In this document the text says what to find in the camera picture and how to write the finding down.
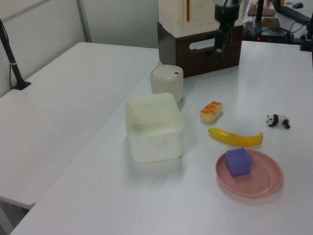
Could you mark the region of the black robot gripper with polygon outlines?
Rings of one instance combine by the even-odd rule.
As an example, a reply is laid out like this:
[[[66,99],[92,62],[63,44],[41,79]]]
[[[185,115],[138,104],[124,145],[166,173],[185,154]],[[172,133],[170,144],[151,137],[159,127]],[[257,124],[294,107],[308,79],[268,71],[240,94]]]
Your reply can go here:
[[[239,17],[241,0],[215,0],[214,17],[220,23],[219,28],[215,34],[214,47],[216,52],[223,54],[223,49],[231,42],[233,34],[234,23]]]

